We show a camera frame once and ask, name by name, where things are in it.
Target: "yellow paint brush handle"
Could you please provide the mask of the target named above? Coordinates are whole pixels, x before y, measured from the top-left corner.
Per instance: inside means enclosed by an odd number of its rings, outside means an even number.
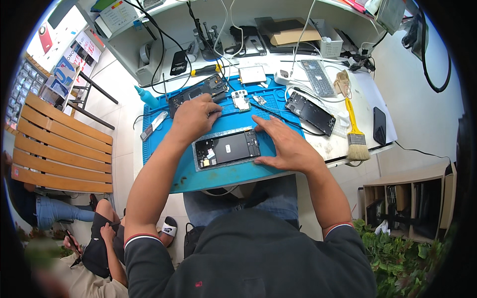
[[[356,126],[356,118],[354,117],[353,105],[351,104],[351,101],[348,96],[344,99],[344,102],[346,104],[346,109],[348,110],[348,113],[350,113],[351,131],[349,132],[349,134],[363,134]]]

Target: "blue silicone repair mat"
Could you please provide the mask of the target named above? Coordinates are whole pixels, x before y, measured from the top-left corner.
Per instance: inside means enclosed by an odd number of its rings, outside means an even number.
[[[294,123],[300,123],[300,120],[297,116],[295,116],[291,112],[285,111],[285,86],[276,84],[273,80],[273,76],[267,76],[267,78],[271,78],[271,82],[267,89],[259,85],[249,85],[244,87],[237,80],[237,78],[238,76],[231,77],[230,84],[236,90],[247,90],[247,98],[249,98],[251,103],[258,105],[258,103],[256,103],[252,98],[252,95],[262,96],[267,101],[264,108],[268,108],[270,111],[273,111],[274,113],[277,113]],[[174,96],[181,91],[182,89],[172,92],[169,97]],[[252,106],[252,109],[250,111],[239,113],[239,110],[234,107],[230,92],[228,92],[226,98],[218,102],[218,104],[223,107],[222,116],[217,119],[217,121],[212,127],[212,130],[207,134],[218,133],[246,126],[255,127],[256,123],[253,122],[251,118],[251,116],[254,114],[267,120],[270,119],[270,114],[268,112],[258,109],[254,106]],[[154,111],[156,112],[154,114],[144,117],[143,131],[159,115],[159,113],[161,112],[160,109],[168,110],[165,96],[159,97],[159,108],[151,110],[149,106],[144,105],[144,114],[148,114]],[[149,156],[157,148],[159,143],[162,141],[167,131],[169,131],[171,125],[172,119],[167,116],[167,118],[158,126],[158,128],[156,128],[153,134],[146,140],[146,142],[143,143],[144,164],[147,162]],[[297,131],[302,136],[304,136],[301,128],[296,127],[292,124],[287,125],[293,130]],[[268,134],[266,134],[265,132],[257,133],[257,139],[260,144],[260,153],[262,156],[276,156],[275,146],[273,145],[273,141]],[[179,165],[177,167],[174,180],[172,182],[170,193],[190,192],[200,189],[211,189],[227,184],[239,184],[250,179],[262,178],[283,172],[282,170],[277,170],[269,166],[256,165],[253,162],[196,172],[194,164],[195,162],[196,161],[194,160],[192,153],[192,146],[189,146],[179,161]]]

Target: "blue jeans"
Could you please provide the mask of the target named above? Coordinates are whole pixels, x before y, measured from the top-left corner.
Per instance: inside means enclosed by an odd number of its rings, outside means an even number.
[[[286,221],[298,224],[298,201],[295,175],[259,181],[248,201],[266,198],[252,208],[264,210]],[[190,223],[208,226],[217,216],[238,211],[246,202],[231,202],[220,197],[208,196],[200,191],[184,193],[184,205]]]
[[[77,219],[93,221],[94,212],[90,206],[73,206],[47,196],[36,197],[36,219],[40,230],[51,229],[53,223],[60,219]]]

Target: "black shorts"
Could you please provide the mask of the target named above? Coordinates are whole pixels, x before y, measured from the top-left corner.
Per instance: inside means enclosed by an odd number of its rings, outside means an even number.
[[[124,264],[124,226],[120,223],[113,223],[99,213],[94,214],[93,225],[91,226],[91,240],[84,249],[83,264],[94,274],[103,278],[109,277],[108,254],[106,244],[101,237],[101,227],[106,223],[116,232],[113,239],[113,248],[117,258]]]

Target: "wooden cabinet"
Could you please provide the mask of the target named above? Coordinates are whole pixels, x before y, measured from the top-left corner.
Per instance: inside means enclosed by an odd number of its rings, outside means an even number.
[[[456,177],[454,164],[445,162],[365,184],[365,221],[377,226],[388,218],[392,236],[432,242],[452,221]]]

